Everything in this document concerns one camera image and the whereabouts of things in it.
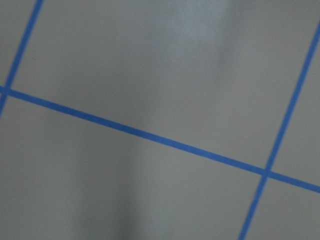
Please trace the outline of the brown table mat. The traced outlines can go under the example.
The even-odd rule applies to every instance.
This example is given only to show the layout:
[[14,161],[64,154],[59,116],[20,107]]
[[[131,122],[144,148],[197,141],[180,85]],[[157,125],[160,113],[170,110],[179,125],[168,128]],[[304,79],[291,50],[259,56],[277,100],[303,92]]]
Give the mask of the brown table mat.
[[317,240],[317,0],[3,0],[3,240]]

